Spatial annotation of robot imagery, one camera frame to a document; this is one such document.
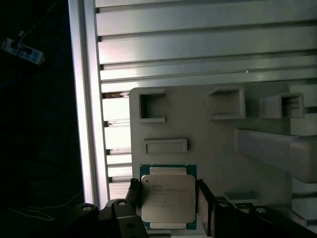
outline power strip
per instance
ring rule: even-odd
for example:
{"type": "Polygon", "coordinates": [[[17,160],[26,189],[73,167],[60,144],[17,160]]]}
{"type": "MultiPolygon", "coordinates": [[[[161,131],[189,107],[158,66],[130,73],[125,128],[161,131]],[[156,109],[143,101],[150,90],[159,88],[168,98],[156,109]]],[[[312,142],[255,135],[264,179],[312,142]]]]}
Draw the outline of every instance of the power strip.
{"type": "Polygon", "coordinates": [[[7,38],[3,43],[1,49],[5,52],[8,52],[32,63],[42,64],[44,62],[45,58],[43,52],[35,50],[34,48],[26,45],[21,45],[20,49],[15,49],[11,47],[12,42],[12,39],[7,38]]]}

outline cable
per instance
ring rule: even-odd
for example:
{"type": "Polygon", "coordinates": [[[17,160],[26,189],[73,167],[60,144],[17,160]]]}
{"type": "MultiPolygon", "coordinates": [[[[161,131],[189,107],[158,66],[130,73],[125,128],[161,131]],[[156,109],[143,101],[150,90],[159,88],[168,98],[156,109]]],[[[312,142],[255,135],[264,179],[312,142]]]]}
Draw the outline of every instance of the cable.
{"type": "Polygon", "coordinates": [[[11,208],[8,208],[9,211],[12,211],[12,212],[15,212],[15,213],[18,213],[22,216],[25,216],[25,217],[31,217],[31,218],[37,218],[37,219],[41,219],[41,220],[45,220],[45,221],[53,221],[54,219],[49,219],[49,218],[44,218],[44,217],[38,217],[38,216],[32,216],[32,215],[28,215],[28,214],[25,214],[23,212],[19,212],[19,211],[16,211],[14,209],[11,209],[11,208]]]}
{"type": "Polygon", "coordinates": [[[56,207],[64,207],[67,206],[69,203],[71,203],[76,197],[78,197],[80,194],[82,193],[82,190],[80,190],[80,192],[78,194],[76,194],[74,197],[72,197],[68,202],[66,202],[65,204],[61,204],[61,205],[57,205],[57,206],[49,206],[49,207],[31,207],[29,206],[29,208],[31,209],[38,209],[38,210],[44,210],[44,209],[51,209],[51,208],[56,208],[56,207]]]}
{"type": "Polygon", "coordinates": [[[40,211],[33,211],[33,210],[25,209],[25,208],[22,208],[22,210],[24,210],[24,211],[28,211],[28,212],[40,213],[40,214],[43,214],[43,215],[47,216],[48,218],[54,219],[53,217],[49,216],[48,214],[46,214],[46,213],[44,213],[44,212],[40,212],[40,211]]]}
{"type": "Polygon", "coordinates": [[[36,27],[38,27],[38,25],[41,24],[41,22],[46,18],[46,16],[49,14],[49,12],[56,6],[56,4],[59,2],[59,0],[56,0],[48,9],[48,11],[44,14],[44,16],[39,20],[39,22],[35,25],[33,25],[28,31],[24,32],[22,37],[20,38],[19,42],[18,42],[18,48],[21,47],[21,43],[23,41],[23,39],[32,31],[34,30],[36,27]]]}

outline metal bolt head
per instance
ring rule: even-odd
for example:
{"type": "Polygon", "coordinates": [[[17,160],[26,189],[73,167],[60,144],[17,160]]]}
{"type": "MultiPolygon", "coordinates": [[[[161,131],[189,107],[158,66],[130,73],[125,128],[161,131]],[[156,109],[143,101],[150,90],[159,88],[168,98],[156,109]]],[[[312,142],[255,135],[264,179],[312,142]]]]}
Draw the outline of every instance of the metal bolt head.
{"type": "Polygon", "coordinates": [[[118,201],[118,204],[119,205],[125,205],[125,204],[127,204],[127,202],[126,201],[118,201]]]}
{"type": "Polygon", "coordinates": [[[91,207],[83,207],[83,211],[89,211],[91,210],[91,207]]]}
{"type": "Polygon", "coordinates": [[[221,203],[220,203],[220,206],[221,206],[221,207],[228,207],[229,204],[228,204],[227,202],[221,202],[221,203]]]}
{"type": "Polygon", "coordinates": [[[266,210],[263,207],[258,207],[256,209],[256,211],[259,212],[259,213],[265,213],[266,212],[266,210]]]}

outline dark background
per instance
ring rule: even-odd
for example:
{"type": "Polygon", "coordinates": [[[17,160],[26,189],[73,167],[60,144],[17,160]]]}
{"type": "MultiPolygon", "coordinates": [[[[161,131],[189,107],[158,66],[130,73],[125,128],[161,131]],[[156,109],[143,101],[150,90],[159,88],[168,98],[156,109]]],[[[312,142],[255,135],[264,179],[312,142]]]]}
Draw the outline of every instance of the dark background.
{"type": "Polygon", "coordinates": [[[5,1],[0,44],[45,19],[23,40],[42,51],[36,65],[0,52],[0,237],[26,237],[68,206],[83,201],[70,26],[66,0],[5,1]],[[47,207],[66,204],[47,209],[47,207]]]}

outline aluminum frame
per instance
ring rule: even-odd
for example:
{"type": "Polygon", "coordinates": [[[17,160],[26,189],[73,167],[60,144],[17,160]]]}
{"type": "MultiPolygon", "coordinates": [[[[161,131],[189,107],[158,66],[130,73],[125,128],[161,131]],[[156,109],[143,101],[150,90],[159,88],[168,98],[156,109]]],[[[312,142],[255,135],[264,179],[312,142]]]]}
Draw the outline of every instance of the aluminum frame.
{"type": "Polygon", "coordinates": [[[95,2],[69,0],[84,199],[103,209],[109,201],[95,2]]]}

